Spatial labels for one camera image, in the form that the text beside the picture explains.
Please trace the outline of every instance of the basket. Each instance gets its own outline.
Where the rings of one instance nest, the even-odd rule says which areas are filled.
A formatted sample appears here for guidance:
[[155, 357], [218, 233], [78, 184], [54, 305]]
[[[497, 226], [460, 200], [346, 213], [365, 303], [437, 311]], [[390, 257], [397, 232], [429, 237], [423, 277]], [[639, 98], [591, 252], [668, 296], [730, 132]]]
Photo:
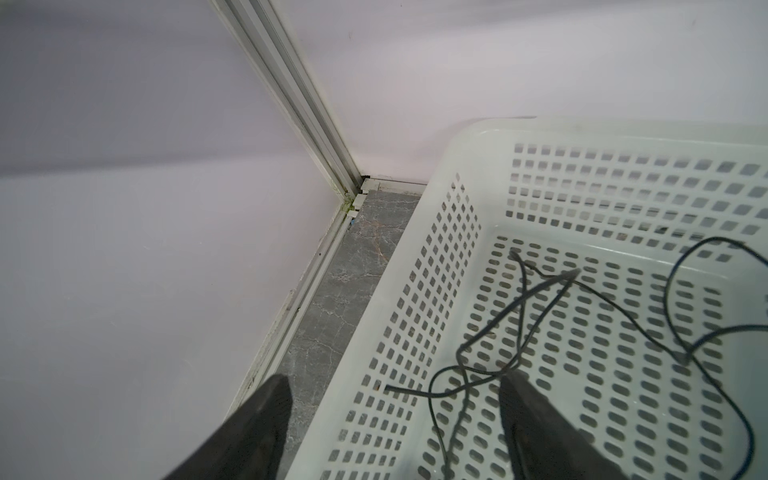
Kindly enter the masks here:
[[[517, 295], [512, 248], [547, 273], [615, 296], [673, 346], [661, 294], [671, 265], [705, 237], [768, 253], [768, 129], [568, 119], [482, 121], [450, 144], [402, 235], [293, 462], [296, 480], [442, 478], [426, 389], [458, 346]], [[707, 245], [675, 277], [684, 339], [762, 323], [768, 275], [740, 250]], [[533, 275], [532, 283], [541, 281]], [[528, 301], [528, 325], [554, 297]], [[510, 316], [467, 352], [497, 369], [515, 352]], [[765, 478], [768, 389], [760, 335], [715, 339], [697, 354], [755, 427], [750, 477]], [[677, 365], [612, 307], [577, 287], [536, 332], [522, 370], [628, 478], [730, 478], [746, 451], [738, 418], [697, 370]], [[459, 384], [446, 375], [436, 391]], [[512, 478], [498, 383], [472, 390], [458, 431], [457, 478]], [[461, 399], [435, 401], [450, 432]]]

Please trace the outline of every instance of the perforated basket bottom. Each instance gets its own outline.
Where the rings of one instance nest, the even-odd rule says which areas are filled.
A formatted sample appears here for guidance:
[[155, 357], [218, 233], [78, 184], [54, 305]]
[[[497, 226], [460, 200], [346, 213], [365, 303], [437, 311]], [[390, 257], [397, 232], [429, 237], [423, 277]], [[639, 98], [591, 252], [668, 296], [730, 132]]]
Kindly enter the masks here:
[[[551, 239], [520, 238], [510, 230], [487, 235], [490, 240], [480, 242], [474, 260], [480, 267], [470, 273], [475, 278], [465, 280], [471, 299], [452, 318], [452, 323], [461, 319], [461, 331], [454, 325], [446, 329], [446, 335], [469, 338], [519, 294], [519, 267], [508, 259], [511, 247], [546, 273], [580, 267], [582, 282], [614, 296], [617, 303], [637, 314], [638, 322], [651, 335], [672, 345], [661, 305], [669, 265]], [[529, 277], [529, 284], [540, 281], [538, 275]], [[678, 274], [670, 304], [683, 338], [693, 340], [723, 325], [728, 317], [729, 288], [733, 286], [717, 276]], [[550, 289], [529, 300], [527, 325], [555, 294]], [[516, 314], [507, 318], [492, 335], [475, 344], [466, 362], [486, 369], [507, 362], [515, 352], [517, 325]], [[716, 339], [698, 356], [716, 379], [727, 374], [723, 359], [728, 352], [721, 341]], [[737, 418], [702, 375], [675, 364], [618, 311], [577, 286], [541, 324], [521, 369], [628, 477], [729, 478], [742, 459], [743, 452], [732, 451], [742, 448], [742, 442], [733, 440], [740, 429]], [[440, 390], [460, 384], [458, 375], [445, 377], [447, 381], [437, 383]], [[497, 385], [493, 382], [471, 391], [468, 415], [454, 447], [456, 478], [512, 477], [499, 421]], [[435, 401], [441, 428], [451, 431], [460, 407], [461, 398]], [[419, 408], [427, 415], [425, 403]], [[430, 428], [426, 425], [424, 429], [417, 471], [422, 478], [442, 478], [442, 458]]]

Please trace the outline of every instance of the tangled cable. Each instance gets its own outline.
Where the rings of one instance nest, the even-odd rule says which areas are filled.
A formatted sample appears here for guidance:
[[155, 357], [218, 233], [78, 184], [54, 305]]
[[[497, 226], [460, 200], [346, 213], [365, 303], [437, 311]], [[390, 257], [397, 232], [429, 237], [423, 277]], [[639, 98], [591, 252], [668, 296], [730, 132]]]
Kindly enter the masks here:
[[[668, 353], [675, 362], [681, 364], [682, 366], [687, 366], [691, 362], [693, 362], [693, 364], [699, 369], [699, 371], [701, 372], [701, 374], [703, 375], [707, 383], [712, 385], [712, 387], [714, 387], [715, 390], [717, 390], [720, 396], [722, 396], [725, 399], [728, 405], [730, 405], [730, 407], [734, 410], [736, 415], [739, 417], [739, 420], [741, 420], [742, 424], [744, 425], [744, 428], [746, 429], [746, 435], [748, 438], [747, 452], [746, 452], [746, 455], [744, 456], [744, 460], [742, 461], [739, 469], [733, 474], [733, 477], [732, 477], [732, 480], [738, 480], [739, 478], [742, 478], [746, 473], [746, 471], [749, 469], [754, 457], [754, 451], [755, 451], [754, 430], [749, 420], [747, 420], [746, 416], [743, 414], [739, 406], [730, 398], [730, 396], [728, 396], [727, 393], [725, 393], [723, 388], [720, 386], [720, 382], [715, 380], [712, 377], [712, 375], [705, 370], [705, 368], [696, 358], [694, 353], [702, 345], [704, 345], [705, 343], [711, 342], [713, 339], [719, 336], [728, 335], [730, 333], [749, 332], [749, 331], [766, 332], [768, 331], [768, 325], [743, 324], [743, 325], [737, 325], [737, 326], [727, 326], [724, 328], [714, 330], [704, 336], [701, 336], [695, 342], [688, 344], [682, 339], [682, 337], [680, 337], [680, 334], [675, 330], [672, 324], [672, 319], [670, 316], [670, 309], [669, 309], [669, 295], [670, 295], [672, 280], [675, 274], [677, 273], [677, 271], [680, 269], [680, 266], [683, 264], [683, 262], [693, 252], [701, 248], [703, 245], [706, 245], [708, 243], [722, 243], [722, 242], [728, 243], [730, 245], [733, 245], [734, 247], [744, 250], [752, 257], [758, 259], [764, 266], [768, 266], [768, 260], [765, 257], [760, 255], [756, 251], [752, 250], [751, 248], [747, 247], [745, 244], [741, 242], [737, 242], [736, 240], [731, 240], [730, 238], [726, 238], [726, 237], [710, 237], [710, 238], [701, 240], [699, 243], [696, 243], [693, 247], [691, 247], [688, 251], [686, 251], [686, 253], [680, 256], [680, 259], [678, 259], [677, 262], [674, 264], [674, 266], [672, 267], [672, 270], [670, 271], [669, 276], [667, 277], [667, 282], [664, 285], [664, 297], [662, 302], [664, 305], [664, 319], [666, 320], [667, 326], [669, 327], [669, 329], [671, 330], [674, 336], [675, 343], [683, 349], [683, 352], [673, 351], [671, 348], [659, 342], [657, 339], [652, 337], [642, 326], [640, 326], [640, 324], [634, 319], [634, 317], [631, 314], [629, 314], [627, 310], [625, 310], [623, 307], [618, 305], [611, 298], [604, 295], [603, 293], [598, 292], [597, 290], [593, 289], [591, 286], [577, 281], [576, 279], [578, 277], [578, 274], [581, 272], [579, 269], [565, 271], [559, 275], [546, 275], [542, 273], [535, 265], [525, 263], [523, 259], [515, 251], [510, 250], [509, 252], [510, 260], [514, 260], [520, 266], [520, 271], [521, 271], [520, 296], [517, 297], [515, 300], [513, 300], [511, 303], [509, 303], [501, 312], [499, 312], [490, 322], [488, 322], [488, 325], [486, 325], [474, 336], [472, 336], [470, 339], [468, 339], [466, 342], [460, 345], [460, 347], [456, 350], [456, 365], [446, 366], [438, 370], [430, 379], [429, 387], [427, 388], [426, 392], [422, 390], [404, 389], [404, 388], [393, 386], [393, 385], [387, 385], [384, 388], [384, 390], [386, 392], [398, 392], [398, 393], [404, 393], [408, 395], [427, 398], [427, 402], [429, 404], [429, 414], [432, 417], [432, 427], [435, 434], [437, 435], [437, 438], [440, 444], [440, 451], [443, 457], [443, 462], [444, 462], [443, 475], [446, 478], [453, 478], [453, 471], [450, 469], [450, 465], [451, 465], [452, 457], [455, 457], [455, 455], [452, 454], [452, 450], [453, 450], [453, 445], [455, 444], [456, 436], [459, 431], [459, 426], [461, 425], [462, 420], [465, 418], [465, 414], [469, 406], [469, 390], [476, 386], [480, 386], [485, 383], [491, 382], [503, 376], [504, 374], [506, 374], [506, 372], [512, 369], [519, 368], [519, 366], [521, 365], [522, 353], [525, 351], [525, 348], [531, 342], [531, 339], [533, 338], [533, 335], [536, 332], [536, 329], [539, 327], [541, 322], [544, 321], [544, 318], [547, 316], [550, 310], [552, 310], [554, 305], [556, 305], [557, 302], [560, 301], [560, 298], [562, 298], [563, 295], [565, 295], [568, 289], [571, 288], [572, 285], [578, 285], [585, 291], [592, 293], [596, 297], [600, 298], [601, 300], [603, 300], [604, 302], [608, 303], [609, 305], [614, 307], [616, 310], [621, 312], [621, 314], [627, 317], [630, 323], [632, 323], [632, 325], [637, 329], [637, 331], [640, 332], [642, 336], [645, 337], [645, 339], [647, 339], [651, 344], [656, 346], [658, 349]], [[545, 281], [539, 283], [538, 285], [528, 290], [527, 288], [528, 278], [525, 272], [526, 268], [536, 272], [541, 278], [545, 279]], [[542, 290], [546, 290], [558, 283], [562, 283], [563, 287], [558, 291], [555, 298], [541, 312], [541, 315], [539, 315], [539, 317], [534, 321], [533, 325], [530, 328], [530, 332], [525, 337], [525, 340], [523, 340], [523, 329], [525, 327], [526, 300], [534, 296], [536, 293], [539, 293]], [[470, 366], [464, 365], [464, 363], [462, 362], [462, 353], [466, 351], [469, 347], [471, 347], [474, 343], [476, 343], [478, 340], [480, 340], [482, 337], [488, 335], [504, 318], [506, 318], [510, 313], [512, 313], [514, 309], [518, 307], [520, 307], [520, 313], [519, 313], [519, 320], [518, 320], [517, 343], [515, 344], [517, 346], [517, 352], [513, 355], [513, 357], [509, 360], [509, 362], [504, 364], [503, 367], [501, 367], [499, 370], [496, 370], [496, 371], [481, 370], [481, 369], [476, 369], [476, 368], [472, 368]], [[435, 385], [435, 381], [437, 380], [438, 377], [440, 377], [445, 372], [456, 371], [456, 370], [458, 370], [462, 376], [463, 384], [461, 386], [456, 387], [454, 389], [446, 390], [444, 392], [432, 391], [432, 387]], [[468, 372], [473, 372], [477, 375], [485, 376], [485, 378], [470, 382], [468, 377]], [[440, 429], [437, 423], [437, 418], [435, 417], [435, 410], [432, 405], [432, 400], [443, 399], [446, 397], [454, 396], [461, 392], [465, 393], [464, 399], [462, 401], [462, 410], [458, 414], [458, 420], [456, 421], [456, 424], [451, 434], [451, 438], [449, 440], [449, 448], [446, 450], [445, 443], [443, 442], [442, 430]]]

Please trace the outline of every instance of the floor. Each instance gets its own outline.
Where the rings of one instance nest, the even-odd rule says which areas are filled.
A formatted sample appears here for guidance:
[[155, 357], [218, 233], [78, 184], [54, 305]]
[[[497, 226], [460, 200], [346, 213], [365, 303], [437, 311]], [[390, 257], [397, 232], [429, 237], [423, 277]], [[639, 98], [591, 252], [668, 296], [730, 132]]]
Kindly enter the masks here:
[[320, 282], [278, 373], [287, 375], [293, 411], [278, 480], [286, 477], [315, 411], [419, 197], [372, 191]]

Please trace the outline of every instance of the cable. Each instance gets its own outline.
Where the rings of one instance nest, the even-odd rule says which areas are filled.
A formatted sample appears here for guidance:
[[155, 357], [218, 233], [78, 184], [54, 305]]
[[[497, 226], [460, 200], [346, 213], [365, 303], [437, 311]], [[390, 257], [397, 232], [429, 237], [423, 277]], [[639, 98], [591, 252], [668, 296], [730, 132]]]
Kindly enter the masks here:
[[[715, 380], [708, 371], [705, 370], [703, 365], [699, 362], [699, 360], [694, 356], [694, 353], [704, 344], [712, 341], [713, 339], [727, 335], [730, 333], [738, 333], [738, 332], [747, 332], [747, 331], [761, 331], [761, 332], [768, 332], [768, 325], [760, 325], [760, 324], [745, 324], [745, 325], [737, 325], [737, 326], [728, 326], [724, 328], [720, 328], [717, 330], [714, 330], [713, 332], [710, 332], [704, 336], [701, 336], [696, 342], [688, 345], [686, 342], [680, 337], [680, 334], [675, 330], [674, 325], [672, 324], [672, 319], [670, 317], [670, 310], [669, 310], [669, 292], [670, 292], [670, 285], [672, 284], [672, 280], [677, 273], [677, 271], [680, 269], [680, 266], [683, 264], [683, 262], [697, 249], [701, 248], [703, 245], [706, 245], [708, 243], [728, 243], [734, 247], [740, 248], [741, 250], [744, 250], [748, 252], [752, 257], [759, 260], [764, 266], [768, 266], [768, 260], [757, 253], [756, 251], [750, 249], [746, 245], [744, 245], [741, 242], [737, 242], [735, 240], [731, 240], [726, 237], [710, 237], [704, 240], [701, 240], [699, 243], [696, 243], [693, 247], [691, 247], [689, 250], [687, 250], [680, 259], [677, 260], [677, 262], [672, 267], [672, 270], [670, 271], [669, 276], [667, 277], [667, 282], [664, 286], [664, 297], [662, 300], [663, 306], [664, 306], [664, 318], [666, 320], [667, 326], [672, 331], [674, 338], [676, 340], [676, 343], [683, 348], [683, 352], [675, 352], [672, 349], [665, 346], [663, 343], [656, 340], [654, 337], [652, 337], [643, 327], [640, 326], [640, 324], [634, 319], [634, 317], [623, 307], [615, 303], [611, 298], [604, 295], [603, 293], [598, 292], [597, 290], [593, 289], [589, 285], [586, 285], [582, 282], [579, 282], [576, 280], [578, 277], [578, 274], [580, 273], [579, 269], [576, 270], [569, 270], [567, 272], [563, 272], [560, 275], [547, 275], [542, 273], [535, 265], [531, 265], [528, 263], [523, 262], [521, 257], [514, 251], [510, 250], [509, 256], [510, 260], [515, 260], [518, 265], [520, 265], [521, 268], [521, 295], [513, 300], [511, 303], [509, 303], [501, 312], [499, 312], [489, 323], [486, 325], [480, 332], [476, 333], [474, 336], [472, 336], [469, 340], [467, 340], [465, 343], [460, 345], [460, 347], [456, 350], [456, 362], [457, 365], [451, 365], [446, 366], [442, 369], [440, 369], [437, 373], [435, 373], [429, 382], [429, 387], [426, 392], [422, 390], [413, 390], [413, 389], [404, 389], [397, 386], [387, 385], [384, 390], [385, 392], [395, 392], [395, 393], [405, 393], [407, 395], [414, 395], [414, 396], [421, 396], [426, 397], [428, 404], [429, 404], [429, 414], [432, 417], [432, 427], [435, 431], [435, 434], [438, 437], [441, 453], [443, 456], [443, 461], [445, 463], [443, 472], [445, 474], [446, 478], [452, 478], [453, 471], [450, 469], [450, 455], [452, 454], [452, 448], [455, 443], [455, 437], [458, 433], [459, 426], [462, 422], [462, 420], [465, 417], [465, 412], [468, 407], [468, 401], [469, 401], [469, 391], [471, 388], [475, 386], [480, 386], [485, 383], [491, 382], [494, 379], [497, 379], [498, 377], [504, 375], [507, 371], [511, 369], [516, 369], [520, 366], [520, 359], [522, 353], [525, 351], [525, 347], [531, 342], [531, 339], [533, 338], [533, 335], [538, 328], [538, 326], [541, 324], [541, 322], [544, 320], [544, 318], [547, 316], [549, 311], [553, 308], [553, 306], [560, 300], [560, 298], [565, 295], [565, 293], [568, 291], [568, 289], [571, 287], [571, 285], [576, 284], [579, 285], [583, 290], [592, 293], [596, 297], [600, 298], [601, 300], [607, 302], [609, 305], [614, 307], [616, 310], [618, 310], [621, 314], [623, 314], [627, 319], [632, 323], [632, 325], [639, 331], [651, 344], [656, 346], [658, 349], [663, 350], [664, 352], [668, 353], [672, 359], [675, 362], [680, 363], [683, 366], [687, 366], [690, 362], [693, 362], [694, 365], [699, 369], [699, 371], [702, 373], [705, 380], [711, 384], [715, 390], [722, 396], [726, 402], [730, 405], [730, 407], [734, 410], [734, 412], [739, 417], [740, 421], [743, 423], [744, 428], [746, 429], [747, 438], [748, 438], [748, 447], [747, 447], [747, 453], [744, 457], [744, 460], [742, 461], [742, 464], [740, 468], [736, 471], [736, 473], [733, 475], [732, 480], [738, 480], [739, 478], [742, 478], [743, 475], [746, 473], [746, 471], [749, 469], [753, 457], [754, 457], [754, 449], [755, 449], [755, 435], [752, 428], [752, 425], [750, 424], [749, 420], [747, 420], [746, 416], [743, 414], [739, 406], [728, 396], [723, 388], [720, 386], [720, 382]], [[534, 272], [536, 272], [539, 276], [546, 279], [544, 282], [539, 283], [538, 285], [534, 286], [532, 289], [527, 290], [527, 277], [525, 273], [525, 268], [530, 268]], [[541, 315], [535, 320], [533, 323], [533, 326], [531, 327], [530, 333], [525, 337], [525, 341], [522, 341], [522, 332], [525, 328], [525, 302], [528, 298], [531, 296], [534, 296], [536, 293], [541, 292], [542, 290], [546, 290], [547, 288], [550, 288], [551, 286], [564, 282], [563, 288], [560, 289], [557, 296], [546, 306], [546, 308], [541, 312]], [[489, 372], [486, 370], [481, 369], [475, 369], [469, 366], [466, 366], [462, 362], [462, 353], [466, 351], [469, 347], [471, 347], [475, 342], [477, 342], [479, 339], [481, 339], [483, 336], [488, 335], [488, 333], [491, 332], [509, 313], [511, 313], [514, 309], [517, 307], [520, 307], [520, 314], [518, 318], [518, 331], [517, 331], [517, 343], [515, 346], [517, 347], [517, 352], [513, 355], [512, 359], [504, 364], [504, 366], [495, 372]], [[464, 383], [452, 390], [446, 390], [445, 392], [438, 392], [435, 393], [432, 391], [432, 387], [435, 384], [435, 381], [437, 380], [440, 375], [442, 375], [445, 372], [452, 371], [452, 370], [458, 370], [462, 374], [462, 379], [464, 380]], [[473, 382], [469, 381], [469, 377], [467, 375], [467, 372], [473, 372], [477, 373], [479, 375], [486, 375], [487, 377], [484, 379], [475, 380]], [[442, 439], [442, 430], [440, 429], [437, 418], [435, 417], [434, 408], [432, 405], [433, 399], [441, 399], [446, 398], [449, 396], [456, 395], [457, 393], [465, 392], [465, 397], [462, 402], [462, 410], [460, 411], [458, 415], [458, 420], [456, 421], [455, 427], [453, 429], [450, 441], [449, 441], [449, 449], [445, 450], [445, 444]]]

